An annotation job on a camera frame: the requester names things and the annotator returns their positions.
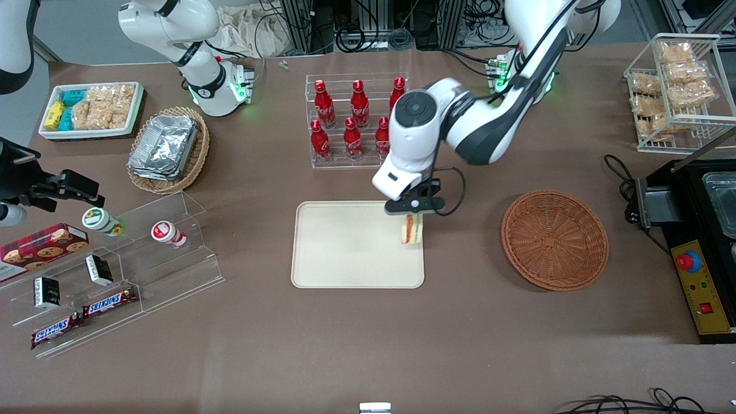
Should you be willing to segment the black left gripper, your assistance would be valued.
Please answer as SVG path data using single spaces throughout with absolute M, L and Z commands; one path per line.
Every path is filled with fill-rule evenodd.
M 387 200 L 384 212 L 388 215 L 403 215 L 403 221 L 410 221 L 410 214 L 416 214 L 416 221 L 423 222 L 424 214 L 439 214 L 445 209 L 445 199 L 437 196 L 441 191 L 440 179 L 428 179 L 403 194 L 399 200 Z

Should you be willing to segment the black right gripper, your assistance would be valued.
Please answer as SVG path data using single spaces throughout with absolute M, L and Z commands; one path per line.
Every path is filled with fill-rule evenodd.
M 14 205 L 57 205 L 47 195 L 34 195 L 33 187 L 42 185 L 50 178 L 39 165 L 40 153 L 2 138 L 1 153 L 1 199 Z M 58 175 L 59 200 L 79 200 L 102 209 L 105 197 L 99 193 L 99 183 L 87 176 L 63 170 Z

